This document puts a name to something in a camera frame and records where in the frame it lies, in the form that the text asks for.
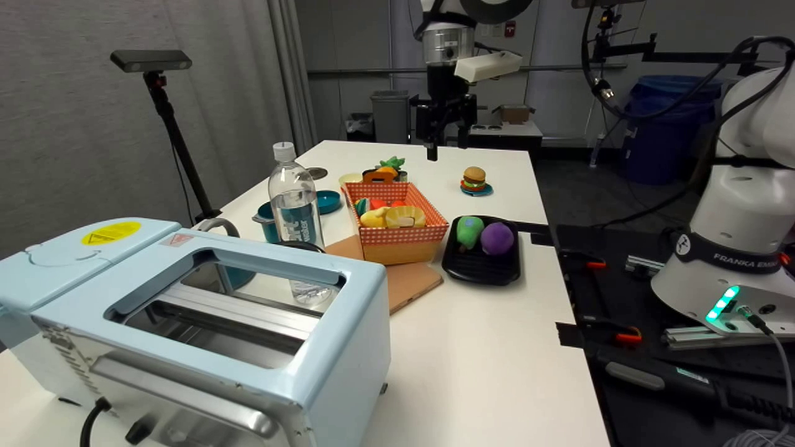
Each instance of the bottle cap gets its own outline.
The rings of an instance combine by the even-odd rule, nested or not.
[[[276,145],[274,145],[274,160],[276,160],[276,161],[292,161],[292,160],[296,160],[296,146],[292,146],[292,142],[276,142]]]

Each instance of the water bottle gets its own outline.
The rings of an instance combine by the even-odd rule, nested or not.
[[[277,165],[269,178],[269,193],[277,238],[287,247],[322,249],[312,177],[296,161],[291,142],[274,145],[274,160]],[[301,305],[316,310],[322,310],[332,293],[326,285],[305,282],[291,282],[291,291]]]

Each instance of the yellow sticker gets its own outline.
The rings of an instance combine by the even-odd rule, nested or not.
[[[84,247],[116,243],[116,241],[121,241],[121,238],[133,237],[140,229],[141,229],[140,222],[116,222],[116,223],[95,229],[91,233],[82,237],[80,241],[82,241]]]

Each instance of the tray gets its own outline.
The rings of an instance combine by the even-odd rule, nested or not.
[[[480,216],[487,226],[492,222],[501,222],[494,216]],[[456,226],[460,216],[453,222],[450,233],[446,233],[446,247],[444,247],[444,255],[441,255],[441,269],[446,270],[446,277],[456,278],[456,282],[469,282],[469,283],[492,283],[492,285],[505,285],[520,278],[522,270],[522,262],[520,262],[520,233],[509,222],[507,223],[515,232],[515,249],[505,255],[485,255],[480,250],[480,241],[473,250],[460,250],[460,243],[454,238],[454,226]]]

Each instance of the purple vegetable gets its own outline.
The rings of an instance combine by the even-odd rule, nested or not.
[[[507,223],[494,222],[480,233],[480,247],[487,255],[505,255],[516,247],[516,238]]]

